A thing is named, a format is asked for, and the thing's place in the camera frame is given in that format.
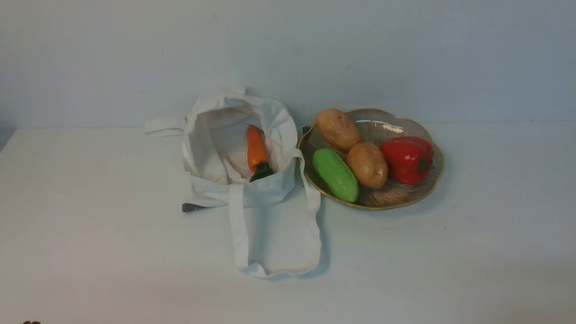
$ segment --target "gray wall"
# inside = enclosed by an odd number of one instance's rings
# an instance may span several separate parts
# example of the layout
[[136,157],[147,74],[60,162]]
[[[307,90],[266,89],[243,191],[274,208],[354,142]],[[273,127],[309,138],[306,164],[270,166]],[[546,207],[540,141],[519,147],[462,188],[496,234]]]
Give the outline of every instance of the gray wall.
[[0,125],[140,126],[247,85],[299,122],[576,119],[575,0],[3,0]]

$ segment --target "decorative plate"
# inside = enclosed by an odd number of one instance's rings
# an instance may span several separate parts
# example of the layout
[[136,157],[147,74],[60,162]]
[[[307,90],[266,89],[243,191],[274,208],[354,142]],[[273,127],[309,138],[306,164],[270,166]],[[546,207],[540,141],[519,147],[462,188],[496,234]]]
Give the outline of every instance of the decorative plate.
[[[369,210],[383,210],[408,206],[426,198],[432,193],[444,171],[444,155],[442,151],[440,151],[440,148],[432,141],[430,133],[428,133],[422,125],[411,119],[394,116],[389,112],[375,108],[352,110],[347,112],[346,115],[356,122],[356,126],[360,129],[363,140],[372,142],[376,144],[377,147],[380,147],[382,143],[391,138],[402,136],[416,136],[427,140],[434,148],[434,168],[430,170],[424,182],[418,186],[407,186],[389,178],[384,189],[373,190],[360,186],[360,195],[356,202],[348,203],[342,201],[334,197],[328,186],[322,178],[318,176],[312,166],[312,156],[316,150],[323,148],[334,149],[330,144],[326,143],[318,125],[314,124],[314,126],[302,136],[300,144],[298,145],[306,161],[304,174],[314,187],[324,195],[343,204]],[[346,161],[345,153],[337,149],[334,150]]]

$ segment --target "brown potato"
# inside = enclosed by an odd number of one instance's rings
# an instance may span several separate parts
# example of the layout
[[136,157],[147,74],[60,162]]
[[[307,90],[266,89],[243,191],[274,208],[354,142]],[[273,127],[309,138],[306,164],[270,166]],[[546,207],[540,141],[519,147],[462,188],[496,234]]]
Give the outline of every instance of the brown potato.
[[362,142],[348,152],[347,163],[361,185],[382,189],[388,178],[388,163],[376,145]]
[[322,111],[316,120],[322,135],[333,147],[348,152],[354,144],[362,140],[356,124],[338,109]]

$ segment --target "orange carrot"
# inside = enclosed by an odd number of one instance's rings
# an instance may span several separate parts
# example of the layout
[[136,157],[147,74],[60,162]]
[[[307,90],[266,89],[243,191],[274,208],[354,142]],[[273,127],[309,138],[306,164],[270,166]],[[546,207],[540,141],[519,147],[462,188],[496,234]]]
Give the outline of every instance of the orange carrot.
[[274,174],[268,163],[268,152],[266,152],[266,147],[258,128],[252,125],[248,126],[246,141],[248,143],[248,166],[254,172],[250,182]]

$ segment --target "cucumber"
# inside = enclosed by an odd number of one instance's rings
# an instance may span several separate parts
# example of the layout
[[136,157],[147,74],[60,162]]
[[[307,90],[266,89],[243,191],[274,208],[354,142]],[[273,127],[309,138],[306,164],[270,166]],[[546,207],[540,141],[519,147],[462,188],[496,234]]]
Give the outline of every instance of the cucumber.
[[358,199],[358,180],[335,151],[317,150],[312,157],[312,165],[336,198],[346,202]]

